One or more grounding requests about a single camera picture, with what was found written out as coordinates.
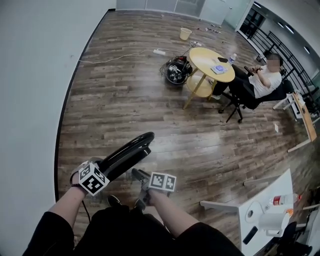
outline white wall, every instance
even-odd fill
[[[206,0],[200,18],[221,25],[229,12],[229,6],[226,0]]]
[[[292,52],[292,54],[300,62],[306,73],[311,78],[316,73],[316,71],[319,71],[317,64],[314,63],[310,54],[306,52],[304,46],[299,44],[287,29],[280,27],[273,20],[268,18],[263,22],[260,29],[267,34],[269,33],[269,31],[274,33]]]
[[[232,9],[229,9],[224,21],[236,29],[246,13],[248,6],[251,7],[253,3],[251,0],[227,0],[227,4]]]
[[[19,256],[55,202],[54,156],[66,91],[115,0],[0,0],[0,254]]]
[[[320,56],[320,5],[316,0],[256,1],[292,26]]]

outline doorway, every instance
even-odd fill
[[[246,16],[240,31],[244,33],[248,38],[252,37],[257,31],[258,27],[263,23],[266,18],[254,9],[250,9]]]

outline wooden floor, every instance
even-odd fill
[[[255,64],[256,52],[231,28],[221,33],[206,32],[210,24],[173,14],[148,11],[117,11],[106,15],[94,34],[82,60],[103,62],[122,55],[157,48],[186,51],[189,42],[179,39],[180,28],[193,31],[191,41],[200,42],[225,57],[238,54],[236,65]],[[182,107],[190,92],[165,83],[159,68],[167,56],[146,51],[108,63],[82,62],[68,98],[60,145],[58,187],[62,196],[69,187],[73,168],[90,157],[105,157],[136,136],[155,133],[151,155],[137,164],[146,172],[177,176],[171,198],[199,220],[222,231],[240,244],[237,217],[218,210],[204,211],[199,201],[244,202],[259,187],[243,187],[243,181],[283,173],[291,168],[294,190],[308,193],[319,183],[317,142],[290,154],[287,150],[307,138],[291,110],[273,110],[274,102],[256,110],[245,109],[243,123],[235,115],[225,123],[232,109],[218,114],[226,100],[207,102],[195,98]],[[140,187],[128,171],[103,193],[85,200],[93,215],[107,206],[106,196],[114,194],[133,206]],[[297,209],[305,204],[302,200]],[[78,241],[88,225],[80,208],[74,227]]]

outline water bottle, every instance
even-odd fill
[[[236,58],[237,58],[237,55],[236,55],[235,53],[230,56],[230,58],[229,58],[229,60],[228,60],[229,63],[230,63],[230,65],[232,65],[232,64],[235,63]]]
[[[294,204],[295,202],[299,201],[301,198],[302,196],[296,193],[277,195],[275,197],[270,198],[269,204],[272,206],[289,205],[289,204]]]

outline man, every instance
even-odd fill
[[[271,94],[282,82],[280,67],[284,61],[277,53],[267,57],[265,66],[250,67],[253,76],[248,77],[245,72],[235,65],[232,65],[235,78],[229,83],[218,82],[213,90],[212,97],[219,100],[223,91],[229,86],[238,97],[252,98],[253,95],[244,87],[244,84],[254,92],[256,99]]]
[[[77,184],[79,173],[72,177]],[[84,236],[74,248],[73,226],[86,191],[71,187],[45,212],[24,256],[60,255],[216,255],[243,256],[218,230],[199,222],[177,207],[159,190],[148,191],[165,227],[136,206],[129,210],[112,195],[111,207],[96,212]]]

